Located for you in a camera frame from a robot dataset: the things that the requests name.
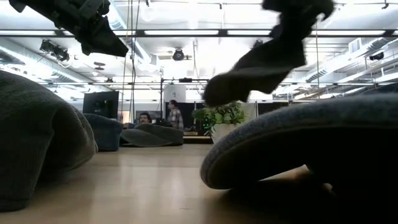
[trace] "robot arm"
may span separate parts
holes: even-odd
[[[54,22],[58,29],[64,28],[75,35],[81,43],[81,51],[125,57],[128,48],[119,40],[109,26],[106,15],[108,0],[9,0],[18,12],[26,6]]]

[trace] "gray bean bag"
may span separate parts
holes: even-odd
[[[183,144],[183,132],[155,124],[138,124],[122,131],[124,144],[137,147],[178,146]]]
[[[123,124],[96,114],[84,114],[94,132],[99,152],[119,150],[120,134]]]
[[[220,140],[205,157],[201,178],[213,189],[231,189],[306,164],[338,195],[386,205],[398,171],[397,131],[398,94],[293,105]]]
[[[90,160],[97,146],[85,117],[24,77],[0,71],[0,212],[28,205],[41,177]]]

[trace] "white planter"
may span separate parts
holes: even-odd
[[[213,139],[213,143],[218,142],[222,137],[229,134],[235,128],[236,127],[233,124],[216,124],[216,125],[214,125],[213,134],[211,135],[211,138]]]

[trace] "computer monitor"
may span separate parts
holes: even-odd
[[[110,119],[118,118],[118,91],[85,93],[83,113],[97,114]]]
[[[259,115],[262,115],[288,105],[289,104],[285,102],[258,103],[258,112]]]

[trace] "potted plant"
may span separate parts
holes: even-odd
[[[216,108],[197,109],[192,115],[202,127],[210,130],[214,143],[243,123],[246,118],[241,104],[237,102]]]

